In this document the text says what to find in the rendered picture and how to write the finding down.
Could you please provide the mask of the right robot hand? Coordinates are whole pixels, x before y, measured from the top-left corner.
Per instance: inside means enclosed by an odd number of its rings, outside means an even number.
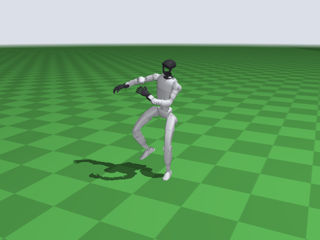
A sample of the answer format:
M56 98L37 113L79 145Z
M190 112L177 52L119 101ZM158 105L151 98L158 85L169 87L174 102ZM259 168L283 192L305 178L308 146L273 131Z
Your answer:
M116 86L116 87L114 88L113 93L115 94L115 91L116 91L116 90L117 90L117 93L118 93L120 89L123 89L123 88L126 89L126 88L129 88L129 87L130 87L129 84L127 84L127 85L125 85L125 83L124 83L124 84L121 84L121 85Z

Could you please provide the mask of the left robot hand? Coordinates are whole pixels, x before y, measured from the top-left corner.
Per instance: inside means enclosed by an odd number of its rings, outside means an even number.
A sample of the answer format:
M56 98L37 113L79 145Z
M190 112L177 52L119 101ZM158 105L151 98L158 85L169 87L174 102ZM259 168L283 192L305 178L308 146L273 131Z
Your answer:
M140 93L141 92L141 93ZM149 93L148 89L146 86L144 86L144 88L142 86L138 87L137 90L136 90L136 93L139 93L141 94L142 96L145 96L149 101L151 101L148 96L149 95L152 95ZM153 96L153 95L152 95Z

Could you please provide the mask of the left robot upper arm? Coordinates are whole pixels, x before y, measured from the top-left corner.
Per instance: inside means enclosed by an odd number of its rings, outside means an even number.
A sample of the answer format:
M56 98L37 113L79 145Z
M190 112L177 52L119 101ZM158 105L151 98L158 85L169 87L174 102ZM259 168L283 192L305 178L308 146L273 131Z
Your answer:
M173 101L175 100L178 93L182 90L182 87L180 84L178 84L176 81L172 85L172 91L169 95L169 99L165 99L165 101L169 100L171 102L170 106L172 105ZM169 107L169 106L168 106Z

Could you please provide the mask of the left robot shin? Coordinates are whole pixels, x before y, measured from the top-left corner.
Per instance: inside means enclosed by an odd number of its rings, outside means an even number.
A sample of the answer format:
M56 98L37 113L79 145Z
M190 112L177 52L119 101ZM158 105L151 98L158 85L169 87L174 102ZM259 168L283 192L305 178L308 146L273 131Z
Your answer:
M169 150L165 150L164 151L164 163L165 163L165 167L166 167L166 172L169 172L171 171L171 161L172 161L172 145L170 147Z

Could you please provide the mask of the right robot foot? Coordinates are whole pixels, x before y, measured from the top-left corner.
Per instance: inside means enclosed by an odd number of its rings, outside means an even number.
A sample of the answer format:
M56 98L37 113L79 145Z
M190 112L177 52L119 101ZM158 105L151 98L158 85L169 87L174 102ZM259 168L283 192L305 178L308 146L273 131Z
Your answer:
M149 147L150 150L147 149L147 151L145 150L144 153L141 155L140 160L143 160L144 158L146 158L149 154L151 154L152 152L155 151L155 149L153 147Z

